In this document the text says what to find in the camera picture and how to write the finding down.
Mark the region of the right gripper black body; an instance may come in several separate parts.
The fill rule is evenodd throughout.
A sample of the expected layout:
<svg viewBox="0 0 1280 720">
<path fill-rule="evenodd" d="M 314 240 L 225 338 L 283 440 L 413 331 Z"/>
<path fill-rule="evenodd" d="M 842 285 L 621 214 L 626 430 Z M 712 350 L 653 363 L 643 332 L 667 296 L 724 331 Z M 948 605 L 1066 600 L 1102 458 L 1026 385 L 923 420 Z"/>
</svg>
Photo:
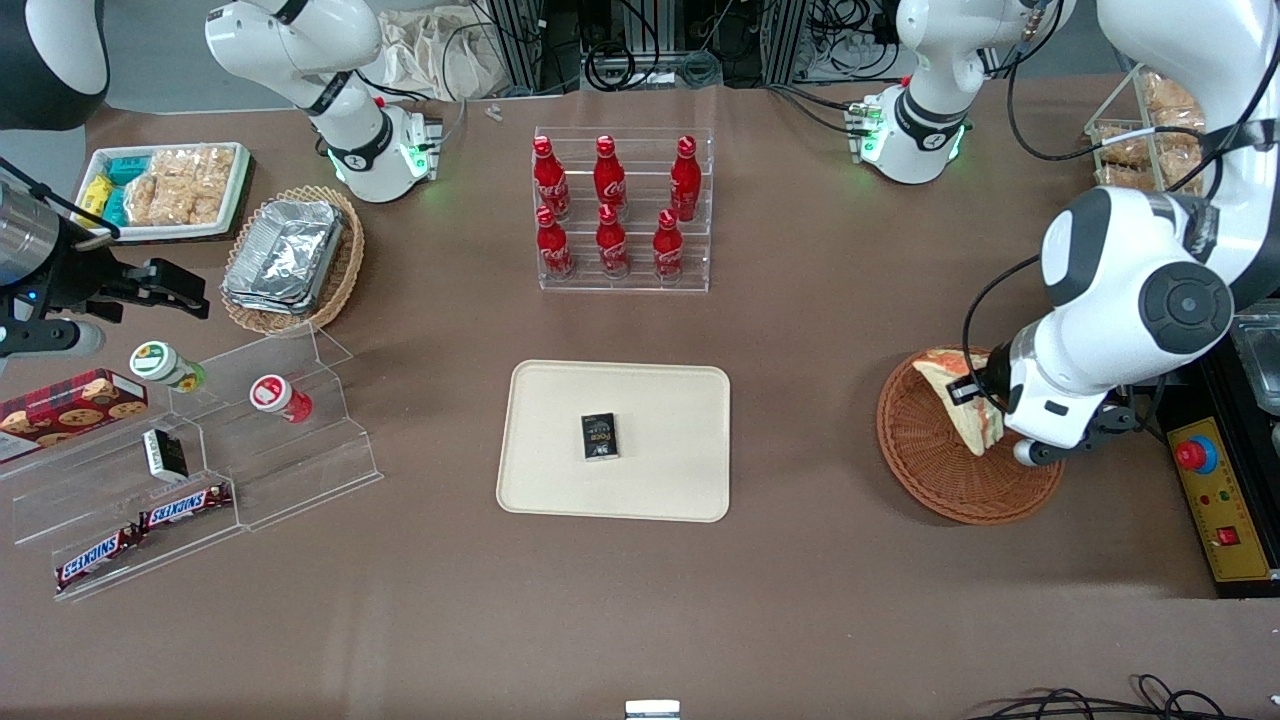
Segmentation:
<svg viewBox="0 0 1280 720">
<path fill-rule="evenodd" d="M 76 233 L 58 236 L 50 259 L 36 275 L 35 316 L 44 319 L 55 313 L 73 313 L 119 323 L 124 314 L 122 292 L 129 265 L 105 246 L 79 251 L 76 249 L 79 240 Z"/>
</svg>

